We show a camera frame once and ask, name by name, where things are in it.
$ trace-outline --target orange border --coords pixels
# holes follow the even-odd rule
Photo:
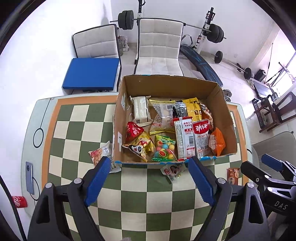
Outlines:
[[[72,97],[72,98],[62,98],[58,99],[57,104],[52,113],[47,135],[45,138],[43,157],[42,157],[42,172],[41,172],[41,184],[42,187],[47,183],[48,168],[49,168],[49,151],[52,142],[52,137],[54,134],[54,128],[57,122],[57,117],[59,110],[62,105],[66,104],[92,104],[92,103],[115,103],[117,100],[117,95],[106,95],[106,96],[82,96],[82,97]]]
[[[242,162],[244,162],[244,161],[248,160],[248,153],[247,153],[246,137],[244,135],[244,128],[242,126],[242,119],[239,115],[236,105],[232,105],[232,104],[227,104],[227,105],[228,105],[228,109],[230,111],[232,111],[233,115],[234,115],[234,119],[236,122],[238,134],[239,134]],[[243,175],[242,185],[245,185],[248,181],[249,181],[249,178],[247,176]]]

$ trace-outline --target barbell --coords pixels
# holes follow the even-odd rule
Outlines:
[[[134,21],[139,20],[140,18],[133,18],[133,10],[123,11],[118,14],[118,19],[110,21],[111,23],[118,22],[118,27],[123,30],[133,29],[133,23]],[[191,24],[184,23],[184,26],[190,26],[193,28],[198,28],[201,30],[206,31],[205,36],[210,42],[213,43],[220,43],[223,39],[226,39],[224,37],[224,31],[222,28],[215,24],[210,24],[209,29],[197,27]]]
[[[214,58],[214,61],[216,64],[219,64],[223,59],[223,53],[221,51],[217,51],[216,54],[215,54],[215,58]],[[228,60],[226,59],[223,59],[223,62],[226,62],[227,64],[230,64],[230,65],[233,65],[235,66],[238,70],[241,70],[244,72],[244,78],[246,80],[249,80],[250,78],[254,78],[254,73],[252,72],[252,70],[250,68],[246,68],[246,69],[243,69],[231,62],[229,62]]]

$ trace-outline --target chair seat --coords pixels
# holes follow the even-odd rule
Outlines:
[[[139,57],[135,74],[164,74],[183,76],[178,59]]]

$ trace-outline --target red cup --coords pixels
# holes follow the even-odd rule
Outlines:
[[[16,208],[27,207],[27,200],[23,196],[12,196]]]

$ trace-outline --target barcode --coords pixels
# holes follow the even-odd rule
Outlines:
[[[167,104],[167,109],[168,110],[172,110],[173,109],[173,106],[174,106],[173,104]]]
[[[193,137],[189,137],[189,146],[194,146]]]

